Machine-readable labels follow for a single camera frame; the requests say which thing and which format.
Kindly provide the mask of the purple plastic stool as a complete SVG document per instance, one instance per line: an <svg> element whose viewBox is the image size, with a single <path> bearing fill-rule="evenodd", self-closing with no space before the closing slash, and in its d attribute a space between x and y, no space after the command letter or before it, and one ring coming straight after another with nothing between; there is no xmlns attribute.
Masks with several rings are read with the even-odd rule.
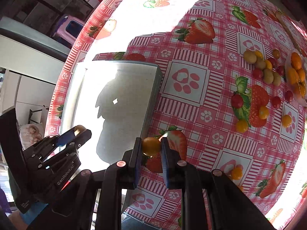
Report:
<svg viewBox="0 0 307 230"><path fill-rule="evenodd" d="M62 45L72 48L84 24L84 21L65 14L53 25L50 37Z"/></svg>

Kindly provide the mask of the green-brown longan fruit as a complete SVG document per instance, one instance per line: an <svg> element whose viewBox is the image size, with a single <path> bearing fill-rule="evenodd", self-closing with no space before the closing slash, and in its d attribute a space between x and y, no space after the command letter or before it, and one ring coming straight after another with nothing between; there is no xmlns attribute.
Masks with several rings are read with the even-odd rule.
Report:
<svg viewBox="0 0 307 230"><path fill-rule="evenodd" d="M257 56L253 51L246 50L243 53L243 58L248 64L255 64L257 61Z"/></svg>

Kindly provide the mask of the glass fruit bowl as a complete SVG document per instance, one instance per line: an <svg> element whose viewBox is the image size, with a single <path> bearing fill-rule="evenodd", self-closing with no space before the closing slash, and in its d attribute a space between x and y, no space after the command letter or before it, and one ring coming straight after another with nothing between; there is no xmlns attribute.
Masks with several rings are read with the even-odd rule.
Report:
<svg viewBox="0 0 307 230"><path fill-rule="evenodd" d="M290 57L293 52L297 52L302 60L302 68L295 70L291 66ZM294 99L299 105L306 108L306 57L301 55L297 49L292 49L285 62L285 74L288 88L294 94Z"/></svg>

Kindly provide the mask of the pink strawberry checkered tablecloth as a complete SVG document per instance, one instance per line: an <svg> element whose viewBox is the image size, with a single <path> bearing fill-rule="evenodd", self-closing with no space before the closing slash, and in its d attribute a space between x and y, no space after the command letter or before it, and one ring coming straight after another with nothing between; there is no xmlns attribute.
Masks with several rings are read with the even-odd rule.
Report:
<svg viewBox="0 0 307 230"><path fill-rule="evenodd" d="M76 65L94 60L140 60L162 72L151 136L176 127L187 160L227 171L243 165L237 183L276 229L304 208L306 109L286 95L288 86L266 84L243 53L255 51L279 64L293 48L267 0L103 0L89 17L62 68L46 122L61 127ZM240 94L243 106L231 106ZM259 107L269 109L259 119Z"/></svg>

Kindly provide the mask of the wooden stick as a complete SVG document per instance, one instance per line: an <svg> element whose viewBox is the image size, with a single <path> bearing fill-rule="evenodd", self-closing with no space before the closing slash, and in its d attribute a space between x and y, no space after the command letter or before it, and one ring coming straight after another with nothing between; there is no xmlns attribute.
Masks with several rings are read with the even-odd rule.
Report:
<svg viewBox="0 0 307 230"><path fill-rule="evenodd" d="M287 32L287 34L288 34L289 38L291 39L295 49L297 49L299 51L299 53L302 55L303 52L302 52L299 44L296 42L295 38L293 37L291 31L289 30L289 28L287 27L287 25L283 21L282 15L283 15L283 13L278 11L278 10L275 12L276 18L278 19L279 23L283 26L284 30Z"/></svg>

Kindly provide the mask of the yellow cherry tomato on strawberry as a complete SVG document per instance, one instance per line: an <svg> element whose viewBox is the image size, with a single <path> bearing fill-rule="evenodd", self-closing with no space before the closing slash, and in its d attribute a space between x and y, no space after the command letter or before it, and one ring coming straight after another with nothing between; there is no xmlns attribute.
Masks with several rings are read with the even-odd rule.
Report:
<svg viewBox="0 0 307 230"><path fill-rule="evenodd" d="M269 109L266 106L260 106L258 112L259 112L259 119L267 120L269 116Z"/></svg>

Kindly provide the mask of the yellow cherry tomato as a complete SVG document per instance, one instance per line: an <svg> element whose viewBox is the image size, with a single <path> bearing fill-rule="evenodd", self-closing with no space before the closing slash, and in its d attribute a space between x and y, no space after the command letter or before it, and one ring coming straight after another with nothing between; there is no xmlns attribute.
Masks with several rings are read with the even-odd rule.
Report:
<svg viewBox="0 0 307 230"><path fill-rule="evenodd" d="M258 112L259 112L259 119L267 120L269 116L269 109L266 106L260 106Z"/></svg>
<svg viewBox="0 0 307 230"><path fill-rule="evenodd" d="M143 139L142 151L146 156L156 156L161 151L161 142L154 137Z"/></svg>

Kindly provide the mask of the metal rectangular tray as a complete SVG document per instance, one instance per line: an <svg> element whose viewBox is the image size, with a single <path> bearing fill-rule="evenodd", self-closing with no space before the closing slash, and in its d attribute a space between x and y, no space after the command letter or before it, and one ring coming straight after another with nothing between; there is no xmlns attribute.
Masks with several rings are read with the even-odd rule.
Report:
<svg viewBox="0 0 307 230"><path fill-rule="evenodd" d="M82 125L92 137L78 149L78 171L106 169L148 135L162 80L158 65L96 60L76 65L60 133Z"/></svg>

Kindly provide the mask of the red cherry tomato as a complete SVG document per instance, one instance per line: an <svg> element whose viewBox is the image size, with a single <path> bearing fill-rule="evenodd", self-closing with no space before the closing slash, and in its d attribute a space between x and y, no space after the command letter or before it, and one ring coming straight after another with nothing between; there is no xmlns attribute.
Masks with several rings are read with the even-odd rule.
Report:
<svg viewBox="0 0 307 230"><path fill-rule="evenodd" d="M243 106L243 98L240 94L234 94L231 98L231 106L233 108L241 108Z"/></svg>

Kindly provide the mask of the orange mandarin in bowl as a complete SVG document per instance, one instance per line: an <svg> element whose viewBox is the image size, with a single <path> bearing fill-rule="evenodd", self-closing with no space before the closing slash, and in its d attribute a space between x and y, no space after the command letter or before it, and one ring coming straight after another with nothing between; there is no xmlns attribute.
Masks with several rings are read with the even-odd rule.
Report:
<svg viewBox="0 0 307 230"><path fill-rule="evenodd" d="M291 54L290 61L291 61L291 66L295 70L299 70L302 68L302 60L301 60L300 55L297 52L293 52Z"/></svg>

